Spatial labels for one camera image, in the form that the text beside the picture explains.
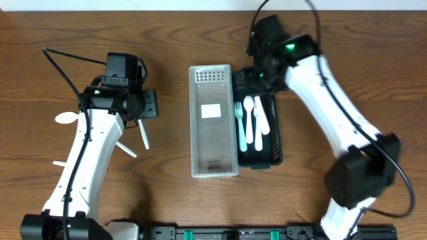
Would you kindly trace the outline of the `white plastic fork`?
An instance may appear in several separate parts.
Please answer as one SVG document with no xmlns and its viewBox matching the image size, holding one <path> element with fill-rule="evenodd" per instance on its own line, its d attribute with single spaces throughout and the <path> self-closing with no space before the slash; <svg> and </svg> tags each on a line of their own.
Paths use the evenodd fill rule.
<svg viewBox="0 0 427 240">
<path fill-rule="evenodd" d="M 256 130 L 255 130 L 255 150 L 261 151 L 263 149 L 262 143 L 262 122 L 260 119 L 260 114 L 258 107 L 254 107 L 254 117 L 256 118 Z"/>
</svg>

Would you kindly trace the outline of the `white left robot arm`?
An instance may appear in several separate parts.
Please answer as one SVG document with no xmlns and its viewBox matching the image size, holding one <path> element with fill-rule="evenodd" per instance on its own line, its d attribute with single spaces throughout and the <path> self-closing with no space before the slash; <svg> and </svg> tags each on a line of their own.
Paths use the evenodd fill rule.
<svg viewBox="0 0 427 240">
<path fill-rule="evenodd" d="M 156 117 L 153 89 L 141 86 L 108 87 L 90 84 L 78 94 L 79 112 L 65 112 L 56 122 L 77 122 L 73 146 L 59 182 L 39 215 L 24 216 L 23 239 L 142 239 L 143 229 L 133 220 L 114 220 L 101 226 L 99 200 L 115 146 L 136 154 L 119 142 L 127 122 L 141 127 Z"/>
</svg>

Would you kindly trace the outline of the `white utensil tip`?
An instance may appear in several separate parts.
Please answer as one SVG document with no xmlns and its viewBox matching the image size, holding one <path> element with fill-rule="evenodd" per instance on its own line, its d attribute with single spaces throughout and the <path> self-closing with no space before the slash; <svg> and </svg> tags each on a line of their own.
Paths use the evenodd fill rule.
<svg viewBox="0 0 427 240">
<path fill-rule="evenodd" d="M 62 166 L 62 167 L 66 166 L 66 162 L 63 162 L 63 161 L 53 161 L 53 164 L 58 165 L 58 166 Z"/>
</svg>

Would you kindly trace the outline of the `white utensil handle slanted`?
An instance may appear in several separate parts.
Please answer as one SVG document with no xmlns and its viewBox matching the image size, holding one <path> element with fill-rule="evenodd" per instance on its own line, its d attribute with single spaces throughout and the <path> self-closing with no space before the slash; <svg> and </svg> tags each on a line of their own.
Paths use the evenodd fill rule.
<svg viewBox="0 0 427 240">
<path fill-rule="evenodd" d="M 122 149 L 123 151 L 125 151 L 127 154 L 129 154 L 130 156 L 132 156 L 133 158 L 137 157 L 137 154 L 134 153 L 131 149 L 129 149 L 128 147 L 126 147 L 123 143 L 120 143 L 119 141 L 116 143 L 116 145 Z"/>
</svg>

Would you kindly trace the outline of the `white plastic spoon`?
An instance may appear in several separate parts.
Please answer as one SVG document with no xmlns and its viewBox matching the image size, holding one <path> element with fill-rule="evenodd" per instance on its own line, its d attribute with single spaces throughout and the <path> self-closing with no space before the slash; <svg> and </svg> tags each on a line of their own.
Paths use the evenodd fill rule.
<svg viewBox="0 0 427 240">
<path fill-rule="evenodd" d="M 246 110 L 246 143 L 254 142 L 254 134 L 252 129 L 252 110 L 254 109 L 254 98 L 250 95 L 244 98 L 244 109 Z"/>
</svg>

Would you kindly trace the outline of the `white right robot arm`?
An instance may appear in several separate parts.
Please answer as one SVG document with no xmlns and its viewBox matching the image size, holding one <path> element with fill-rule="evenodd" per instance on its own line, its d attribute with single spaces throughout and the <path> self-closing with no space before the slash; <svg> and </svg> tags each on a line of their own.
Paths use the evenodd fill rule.
<svg viewBox="0 0 427 240">
<path fill-rule="evenodd" d="M 250 37 L 254 68 L 245 78 L 252 93 L 293 91 L 308 108 L 336 162 L 326 173 L 331 200 L 313 234 L 316 239 L 360 236 L 358 223 L 396 178 L 400 141 L 366 120 L 335 80 L 319 45 L 309 35 Z"/>
</svg>

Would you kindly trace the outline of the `white spoon under left arm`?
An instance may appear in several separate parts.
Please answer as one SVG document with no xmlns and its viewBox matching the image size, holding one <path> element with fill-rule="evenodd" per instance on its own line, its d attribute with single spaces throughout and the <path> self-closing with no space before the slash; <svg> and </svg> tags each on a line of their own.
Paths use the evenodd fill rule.
<svg viewBox="0 0 427 240">
<path fill-rule="evenodd" d="M 74 112 L 63 112 L 55 117 L 55 121 L 59 124 L 70 124 L 77 120 L 79 115 Z"/>
</svg>

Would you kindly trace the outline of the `white utensil handle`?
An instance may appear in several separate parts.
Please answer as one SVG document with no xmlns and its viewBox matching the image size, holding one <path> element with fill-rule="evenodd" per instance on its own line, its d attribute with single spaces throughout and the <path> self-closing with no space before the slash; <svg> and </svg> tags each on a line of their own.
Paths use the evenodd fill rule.
<svg viewBox="0 0 427 240">
<path fill-rule="evenodd" d="M 138 122 L 138 125 L 139 125 L 139 129 L 141 131 L 141 137 L 142 137 L 142 140 L 143 140 L 143 144 L 144 144 L 144 146 L 145 146 L 146 149 L 149 149 L 149 142 L 148 142 L 148 139 L 147 139 L 147 134 L 145 132 L 145 128 L 143 126 L 143 122 L 142 122 L 141 119 L 138 119 L 137 122 Z"/>
</svg>

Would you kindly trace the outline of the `pale green plastic fork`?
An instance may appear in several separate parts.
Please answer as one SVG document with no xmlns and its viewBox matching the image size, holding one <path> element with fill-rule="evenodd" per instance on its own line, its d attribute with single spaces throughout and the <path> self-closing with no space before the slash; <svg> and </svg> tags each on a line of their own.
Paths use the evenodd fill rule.
<svg viewBox="0 0 427 240">
<path fill-rule="evenodd" d="M 238 139 L 239 139 L 240 151 L 246 152 L 248 150 L 248 146 L 246 143 L 246 135 L 244 132 L 243 121 L 242 121 L 243 109 L 242 109 L 242 104 L 239 101 L 235 102 L 234 111 L 235 111 L 234 115 L 238 120 Z"/>
</svg>

